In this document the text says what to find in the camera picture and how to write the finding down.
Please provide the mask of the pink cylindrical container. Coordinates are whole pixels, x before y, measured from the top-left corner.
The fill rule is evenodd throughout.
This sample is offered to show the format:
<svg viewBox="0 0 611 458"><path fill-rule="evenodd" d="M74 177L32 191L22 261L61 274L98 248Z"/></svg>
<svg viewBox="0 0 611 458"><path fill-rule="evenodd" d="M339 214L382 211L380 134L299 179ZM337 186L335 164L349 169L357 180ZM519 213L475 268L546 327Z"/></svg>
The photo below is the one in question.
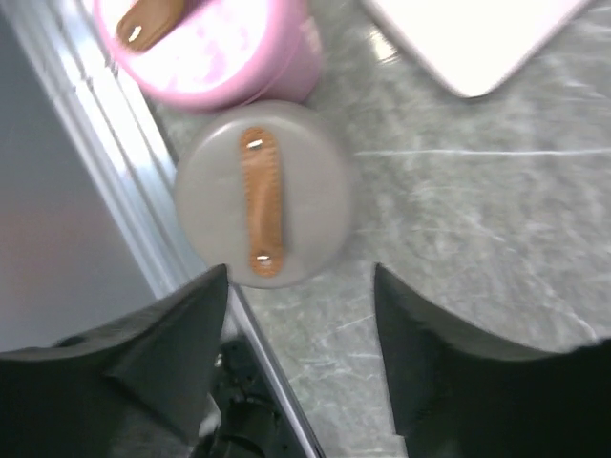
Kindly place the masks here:
<svg viewBox="0 0 611 458"><path fill-rule="evenodd" d="M263 38L250 60L258 99L301 103L322 69L323 46L307 1L266 1Z"/></svg>

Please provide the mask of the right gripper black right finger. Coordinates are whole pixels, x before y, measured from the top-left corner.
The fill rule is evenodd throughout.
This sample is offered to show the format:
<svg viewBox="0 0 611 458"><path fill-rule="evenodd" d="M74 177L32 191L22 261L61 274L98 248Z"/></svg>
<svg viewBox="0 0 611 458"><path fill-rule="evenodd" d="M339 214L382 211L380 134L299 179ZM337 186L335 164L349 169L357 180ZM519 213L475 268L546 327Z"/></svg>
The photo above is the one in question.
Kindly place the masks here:
<svg viewBox="0 0 611 458"><path fill-rule="evenodd" d="M546 352L459 318L382 264L377 334L411 457L606 457L610 342Z"/></svg>

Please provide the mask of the pink round lid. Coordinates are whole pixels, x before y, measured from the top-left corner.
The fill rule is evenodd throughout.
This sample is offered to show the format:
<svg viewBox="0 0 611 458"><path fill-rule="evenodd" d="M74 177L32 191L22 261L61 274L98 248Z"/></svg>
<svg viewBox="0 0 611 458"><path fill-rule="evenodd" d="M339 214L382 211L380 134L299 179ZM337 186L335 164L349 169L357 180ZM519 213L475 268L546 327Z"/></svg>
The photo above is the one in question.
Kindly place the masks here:
<svg viewBox="0 0 611 458"><path fill-rule="evenodd" d="M250 103L266 1L96 1L109 54L151 97L216 111Z"/></svg>

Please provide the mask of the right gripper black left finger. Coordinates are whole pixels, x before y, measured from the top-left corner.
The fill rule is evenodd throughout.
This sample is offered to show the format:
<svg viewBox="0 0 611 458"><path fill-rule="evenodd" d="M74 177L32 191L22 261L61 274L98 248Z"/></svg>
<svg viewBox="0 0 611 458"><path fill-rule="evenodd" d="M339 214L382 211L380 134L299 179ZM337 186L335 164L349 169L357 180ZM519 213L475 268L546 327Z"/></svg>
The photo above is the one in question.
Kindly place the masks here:
<svg viewBox="0 0 611 458"><path fill-rule="evenodd" d="M131 333L1 355L4 457L105 457L135 411L187 446L200 439L228 301L217 265L159 301Z"/></svg>

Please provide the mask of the grey round lid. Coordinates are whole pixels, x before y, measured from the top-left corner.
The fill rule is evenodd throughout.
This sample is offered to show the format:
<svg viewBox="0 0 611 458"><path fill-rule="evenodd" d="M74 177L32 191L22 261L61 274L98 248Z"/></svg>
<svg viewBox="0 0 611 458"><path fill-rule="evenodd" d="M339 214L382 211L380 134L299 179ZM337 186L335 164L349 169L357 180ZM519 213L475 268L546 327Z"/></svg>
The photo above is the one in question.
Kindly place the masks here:
<svg viewBox="0 0 611 458"><path fill-rule="evenodd" d="M180 158L180 227L241 286L276 289L331 262L353 228L354 173L331 125L302 105L263 101L218 115Z"/></svg>

